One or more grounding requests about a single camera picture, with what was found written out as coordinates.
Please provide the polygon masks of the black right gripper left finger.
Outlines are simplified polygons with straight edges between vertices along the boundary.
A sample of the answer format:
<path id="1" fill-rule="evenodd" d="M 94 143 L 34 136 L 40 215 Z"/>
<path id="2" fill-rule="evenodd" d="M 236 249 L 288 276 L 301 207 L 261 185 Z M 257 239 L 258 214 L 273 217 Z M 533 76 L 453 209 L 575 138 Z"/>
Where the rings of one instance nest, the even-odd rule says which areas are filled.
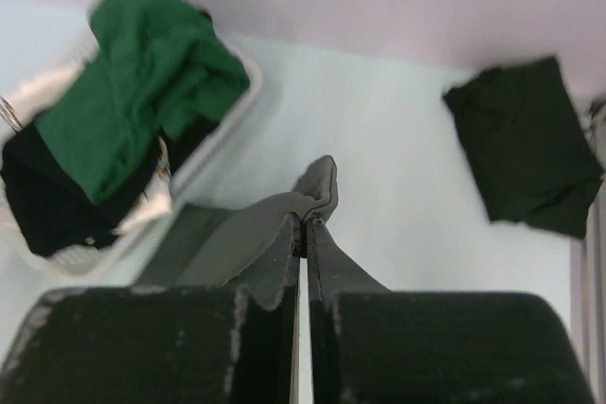
<path id="1" fill-rule="evenodd" d="M 43 294 L 1 368 L 5 403 L 294 403 L 297 218 L 221 286 Z"/>

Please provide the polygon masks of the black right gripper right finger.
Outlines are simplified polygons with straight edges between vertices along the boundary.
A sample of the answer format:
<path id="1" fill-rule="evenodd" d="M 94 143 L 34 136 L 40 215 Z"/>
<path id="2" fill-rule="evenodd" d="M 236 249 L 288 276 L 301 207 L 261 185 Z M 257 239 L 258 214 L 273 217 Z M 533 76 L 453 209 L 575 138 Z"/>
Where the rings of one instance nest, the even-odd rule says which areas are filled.
<path id="1" fill-rule="evenodd" d="M 590 403 L 561 319 L 524 292 L 394 291 L 306 227 L 317 403 Z"/>

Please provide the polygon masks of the grey t-shirt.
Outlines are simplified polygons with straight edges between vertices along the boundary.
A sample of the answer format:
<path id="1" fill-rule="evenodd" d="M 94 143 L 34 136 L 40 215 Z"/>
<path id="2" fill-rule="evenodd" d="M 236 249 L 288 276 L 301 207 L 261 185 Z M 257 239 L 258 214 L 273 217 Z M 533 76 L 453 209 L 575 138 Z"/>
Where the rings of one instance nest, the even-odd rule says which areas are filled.
<path id="1" fill-rule="evenodd" d="M 297 235 L 307 221 L 328 220 L 338 205 L 337 165 L 330 155 L 312 162 L 294 187 L 239 210 L 185 205 L 137 286 L 220 286 L 255 262 L 284 220 Z"/>

